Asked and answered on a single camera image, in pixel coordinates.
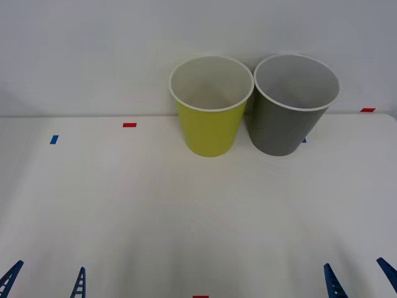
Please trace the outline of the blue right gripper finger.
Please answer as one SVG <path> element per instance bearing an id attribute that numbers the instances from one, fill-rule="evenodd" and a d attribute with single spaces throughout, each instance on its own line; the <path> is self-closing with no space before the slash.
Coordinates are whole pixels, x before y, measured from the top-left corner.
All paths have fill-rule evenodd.
<path id="1" fill-rule="evenodd" d="M 348 298 L 329 263 L 324 265 L 324 277 L 329 298 Z"/>
<path id="2" fill-rule="evenodd" d="M 395 268 L 392 267 L 392 265 L 390 265 L 383 258 L 378 258 L 377 263 L 379 264 L 379 266 L 387 276 L 395 292 L 397 292 L 397 270 L 395 270 Z"/>

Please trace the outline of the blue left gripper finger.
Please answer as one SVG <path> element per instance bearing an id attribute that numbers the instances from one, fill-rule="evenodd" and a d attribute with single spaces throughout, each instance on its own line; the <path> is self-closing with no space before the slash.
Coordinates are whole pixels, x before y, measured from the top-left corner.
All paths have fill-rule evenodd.
<path id="1" fill-rule="evenodd" d="M 78 277 L 74 284 L 70 298 L 85 298 L 86 297 L 86 269 L 81 267 Z"/>
<path id="2" fill-rule="evenodd" d="M 7 298 L 10 290 L 16 280 L 16 277 L 21 270 L 24 262 L 19 260 L 1 279 L 0 279 L 0 295 L 1 298 Z"/>

